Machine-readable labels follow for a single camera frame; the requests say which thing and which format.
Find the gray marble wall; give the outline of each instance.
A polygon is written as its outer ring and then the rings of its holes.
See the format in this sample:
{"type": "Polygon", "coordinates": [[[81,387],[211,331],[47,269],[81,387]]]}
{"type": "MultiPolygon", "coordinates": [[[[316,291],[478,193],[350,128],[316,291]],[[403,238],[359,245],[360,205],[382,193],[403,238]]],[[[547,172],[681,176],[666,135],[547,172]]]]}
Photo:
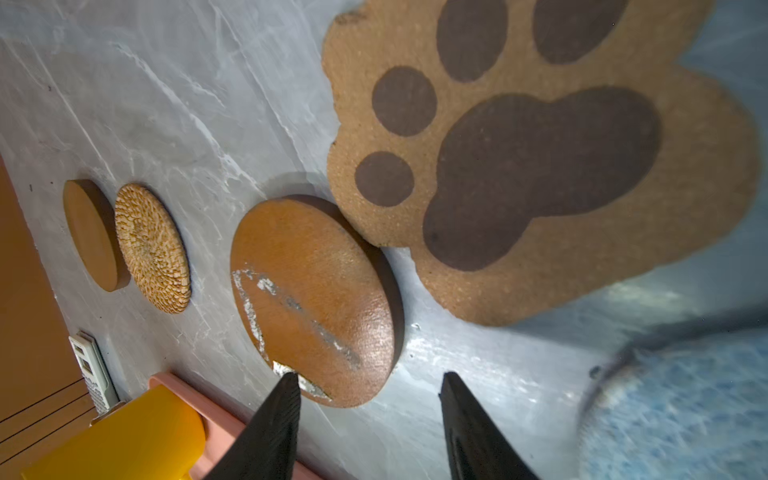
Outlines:
{"type": "MultiPolygon", "coordinates": [[[[338,120],[320,54],[333,16],[356,3],[0,1],[0,154],[68,328],[97,338],[122,398],[170,369],[247,419],[276,382],[237,315],[230,242],[265,198],[332,199],[325,158],[338,120]],[[61,208],[76,177],[113,199],[139,181],[165,202],[192,269],[183,314],[156,310],[134,284],[106,293],[91,281],[61,208]]],[[[766,25],[764,0],[722,0],[682,59],[752,111],[763,149],[766,25]]],[[[764,323],[766,217],[764,174],[755,206],[717,245],[503,329],[454,318],[408,250],[388,250],[406,307],[400,362],[358,409],[304,399],[300,459],[327,478],[447,478],[436,394],[452,369],[542,478],[574,478],[593,367],[632,346],[764,323]]]]}

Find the yellow object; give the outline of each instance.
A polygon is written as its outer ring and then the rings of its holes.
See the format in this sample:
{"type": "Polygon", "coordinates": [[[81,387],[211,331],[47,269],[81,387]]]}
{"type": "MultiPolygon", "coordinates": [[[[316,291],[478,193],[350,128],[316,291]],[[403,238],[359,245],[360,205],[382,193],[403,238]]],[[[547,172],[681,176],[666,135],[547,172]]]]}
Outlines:
{"type": "Polygon", "coordinates": [[[203,454],[195,410],[160,385],[22,472],[25,480],[179,480],[203,454]]]}

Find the wooden disc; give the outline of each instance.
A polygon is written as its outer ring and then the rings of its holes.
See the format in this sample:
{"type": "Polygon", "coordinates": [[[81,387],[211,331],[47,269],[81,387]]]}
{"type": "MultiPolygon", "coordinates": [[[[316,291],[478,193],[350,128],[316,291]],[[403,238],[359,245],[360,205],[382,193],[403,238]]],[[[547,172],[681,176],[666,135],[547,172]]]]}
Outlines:
{"type": "Polygon", "coordinates": [[[183,312],[190,302],[190,271],[179,232],[163,204],[141,185],[124,185],[114,203],[114,220],[139,290],[160,310],[183,312]]]}
{"type": "Polygon", "coordinates": [[[99,187],[90,180],[67,181],[64,215],[74,246],[96,284],[108,292],[128,285],[131,275],[118,246],[114,211],[99,187]]]}
{"type": "Polygon", "coordinates": [[[346,408],[384,386],[402,348],[402,301],[381,250],[336,205],[296,195],[255,206],[230,274],[253,344],[276,373],[299,373],[304,396],[346,408]]]}

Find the pink tray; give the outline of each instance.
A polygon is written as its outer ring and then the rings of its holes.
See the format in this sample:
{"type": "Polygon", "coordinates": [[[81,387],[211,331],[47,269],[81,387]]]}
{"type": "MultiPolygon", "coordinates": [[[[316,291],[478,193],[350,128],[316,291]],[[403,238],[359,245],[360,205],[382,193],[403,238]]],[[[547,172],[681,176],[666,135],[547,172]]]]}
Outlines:
{"type": "MultiPolygon", "coordinates": [[[[190,407],[197,410],[197,413],[200,413],[203,418],[203,426],[207,433],[205,450],[203,450],[203,456],[190,469],[192,480],[201,480],[227,453],[237,436],[245,428],[245,424],[211,402],[206,396],[190,387],[173,373],[163,372],[152,375],[149,379],[149,388],[157,385],[166,386],[190,407]]],[[[304,465],[296,462],[293,466],[293,480],[322,479],[304,465]]]]}

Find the orange wooden disc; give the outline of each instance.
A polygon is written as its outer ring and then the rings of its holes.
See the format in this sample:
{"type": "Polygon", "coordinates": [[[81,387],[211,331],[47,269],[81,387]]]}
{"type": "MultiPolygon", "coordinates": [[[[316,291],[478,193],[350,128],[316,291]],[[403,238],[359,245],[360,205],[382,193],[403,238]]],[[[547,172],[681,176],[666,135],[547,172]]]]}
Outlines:
{"type": "Polygon", "coordinates": [[[69,233],[85,269],[108,292],[131,281],[114,229],[109,200],[90,180],[69,180],[64,185],[64,214],[69,233]]]}
{"type": "Polygon", "coordinates": [[[253,344],[275,372],[299,373],[304,396],[353,407],[384,386],[402,348],[402,301],[381,250],[336,205],[296,195],[255,206],[230,274],[253,344]]]}

